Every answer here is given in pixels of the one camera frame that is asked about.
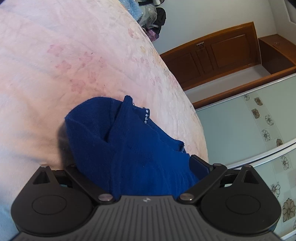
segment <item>glass panel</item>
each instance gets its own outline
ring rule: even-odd
[[[296,138],[296,77],[197,111],[209,163],[230,165]]]
[[[280,237],[296,229],[296,149],[255,167],[282,207],[275,229]]]

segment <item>wooden door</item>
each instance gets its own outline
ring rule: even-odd
[[[193,40],[160,56],[184,90],[260,63],[253,22]]]

